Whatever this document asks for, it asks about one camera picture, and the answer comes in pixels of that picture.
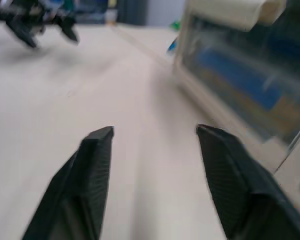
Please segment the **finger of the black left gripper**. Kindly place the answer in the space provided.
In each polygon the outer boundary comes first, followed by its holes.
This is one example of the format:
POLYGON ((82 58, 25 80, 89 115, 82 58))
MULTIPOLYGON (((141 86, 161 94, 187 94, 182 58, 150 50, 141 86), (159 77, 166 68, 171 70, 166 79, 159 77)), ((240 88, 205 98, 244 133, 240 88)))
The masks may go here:
POLYGON ((56 21, 57 25, 60 27, 61 32, 66 36, 70 41, 75 44, 79 43, 79 38, 76 31, 74 30, 74 25, 76 20, 73 18, 59 18, 56 21))
POLYGON ((38 48, 38 43, 34 36, 42 30, 41 24, 23 22, 21 19, 8 19, 5 21, 5 24, 27 47, 31 49, 38 48))

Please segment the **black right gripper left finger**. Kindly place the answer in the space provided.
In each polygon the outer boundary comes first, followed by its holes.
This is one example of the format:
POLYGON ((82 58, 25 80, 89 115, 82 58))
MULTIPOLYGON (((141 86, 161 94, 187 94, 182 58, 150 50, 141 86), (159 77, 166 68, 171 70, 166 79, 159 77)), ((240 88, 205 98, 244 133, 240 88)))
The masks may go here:
POLYGON ((109 189, 114 127, 90 132, 50 180, 24 240, 99 240, 109 189))

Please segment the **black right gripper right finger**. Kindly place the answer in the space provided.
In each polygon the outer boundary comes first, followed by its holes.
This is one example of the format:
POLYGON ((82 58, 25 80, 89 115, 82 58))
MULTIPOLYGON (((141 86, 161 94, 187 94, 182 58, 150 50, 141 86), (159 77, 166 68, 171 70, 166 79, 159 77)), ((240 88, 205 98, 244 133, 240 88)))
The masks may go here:
POLYGON ((234 135, 199 124, 205 176, 228 240, 300 240, 300 213, 234 135))

